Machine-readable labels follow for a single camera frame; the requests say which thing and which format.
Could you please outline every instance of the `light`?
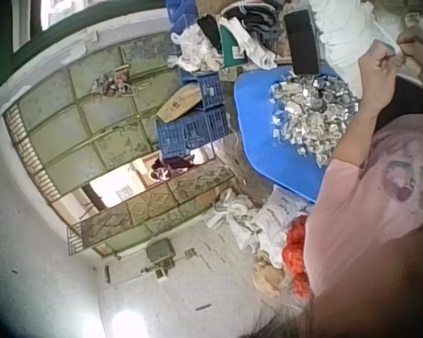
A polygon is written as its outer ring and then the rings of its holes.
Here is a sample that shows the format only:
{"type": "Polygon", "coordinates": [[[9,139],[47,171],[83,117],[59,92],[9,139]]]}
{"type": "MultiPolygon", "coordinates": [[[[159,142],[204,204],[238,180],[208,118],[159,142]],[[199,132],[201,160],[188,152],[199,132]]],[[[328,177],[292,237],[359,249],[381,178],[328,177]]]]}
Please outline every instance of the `light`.
{"type": "Polygon", "coordinates": [[[129,310],[114,316],[113,334],[114,338],[149,338],[144,318],[129,310]]]}
{"type": "Polygon", "coordinates": [[[100,320],[87,319],[83,324],[83,338],[106,338],[104,327],[100,320]]]}

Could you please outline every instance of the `smartphone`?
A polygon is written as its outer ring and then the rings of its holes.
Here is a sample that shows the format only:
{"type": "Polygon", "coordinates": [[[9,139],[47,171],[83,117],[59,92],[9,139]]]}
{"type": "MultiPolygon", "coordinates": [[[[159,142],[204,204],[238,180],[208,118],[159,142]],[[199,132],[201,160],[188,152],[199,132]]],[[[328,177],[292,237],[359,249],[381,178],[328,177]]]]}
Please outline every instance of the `smartphone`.
{"type": "Polygon", "coordinates": [[[320,57],[318,42],[309,10],[289,13],[284,17],[290,44],[293,71],[296,75],[318,75],[320,57]]]}

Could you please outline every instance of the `pink t-shirt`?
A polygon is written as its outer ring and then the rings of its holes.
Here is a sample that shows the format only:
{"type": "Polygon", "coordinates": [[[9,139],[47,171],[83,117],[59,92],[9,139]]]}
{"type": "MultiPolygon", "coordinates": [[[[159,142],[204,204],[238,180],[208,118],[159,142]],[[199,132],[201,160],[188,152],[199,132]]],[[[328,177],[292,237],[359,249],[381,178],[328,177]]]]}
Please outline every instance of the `pink t-shirt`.
{"type": "Polygon", "coordinates": [[[423,115],[375,134],[363,168],[333,160],[306,223],[304,262],[320,295],[364,253],[423,223],[423,115]]]}

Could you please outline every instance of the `person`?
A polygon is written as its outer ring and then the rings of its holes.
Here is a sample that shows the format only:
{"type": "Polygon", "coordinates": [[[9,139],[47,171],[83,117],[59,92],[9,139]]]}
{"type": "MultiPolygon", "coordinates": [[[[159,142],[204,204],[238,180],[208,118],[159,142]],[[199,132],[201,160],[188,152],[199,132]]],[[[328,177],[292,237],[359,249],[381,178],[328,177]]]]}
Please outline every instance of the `person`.
{"type": "MultiPolygon", "coordinates": [[[[423,34],[398,44],[423,82],[423,34]]],[[[423,92],[397,79],[402,59],[375,41],[359,60],[360,111],[306,222],[314,296],[244,338],[423,337],[423,92]]]]}
{"type": "Polygon", "coordinates": [[[168,181],[194,168],[194,159],[195,155],[188,155],[184,158],[179,156],[171,158],[158,157],[154,164],[152,164],[149,176],[156,182],[168,181]]]}

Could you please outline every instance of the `white fabric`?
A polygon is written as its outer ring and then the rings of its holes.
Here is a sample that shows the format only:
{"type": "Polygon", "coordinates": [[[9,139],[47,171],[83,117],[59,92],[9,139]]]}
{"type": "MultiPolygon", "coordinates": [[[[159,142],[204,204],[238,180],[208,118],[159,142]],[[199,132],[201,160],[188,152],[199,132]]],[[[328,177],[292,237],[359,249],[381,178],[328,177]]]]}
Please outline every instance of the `white fabric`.
{"type": "Polygon", "coordinates": [[[214,207],[204,215],[203,221],[210,229],[229,225],[235,235],[238,247],[243,250],[250,247],[252,253],[259,248],[258,229],[252,223],[258,209],[246,195],[237,195],[232,189],[221,194],[214,207]]]}
{"type": "Polygon", "coordinates": [[[217,72],[223,65],[223,56],[213,47],[197,23],[187,27],[182,35],[172,33],[171,39],[174,44],[180,45],[182,56],[169,56],[170,67],[179,65],[192,73],[199,70],[217,72]]]}
{"type": "Polygon", "coordinates": [[[262,232],[259,233],[260,250],[269,254],[271,264],[278,269],[283,267],[282,250],[286,246],[287,234],[294,219],[310,212],[311,206],[298,195],[274,186],[253,222],[262,232]]]}
{"type": "Polygon", "coordinates": [[[309,3],[322,32],[320,40],[325,46],[328,64],[349,84],[355,96],[362,97],[358,59],[375,39],[399,50],[395,43],[400,29],[398,21],[390,17],[390,27],[382,28],[375,21],[373,5],[361,4],[360,0],[309,0],[309,3]]]}
{"type": "Polygon", "coordinates": [[[238,45],[242,51],[245,51],[247,57],[251,59],[259,68],[273,69],[277,68],[274,59],[276,54],[265,49],[257,40],[254,40],[249,33],[243,28],[237,18],[227,20],[222,17],[219,24],[227,28],[236,38],[238,45]]]}

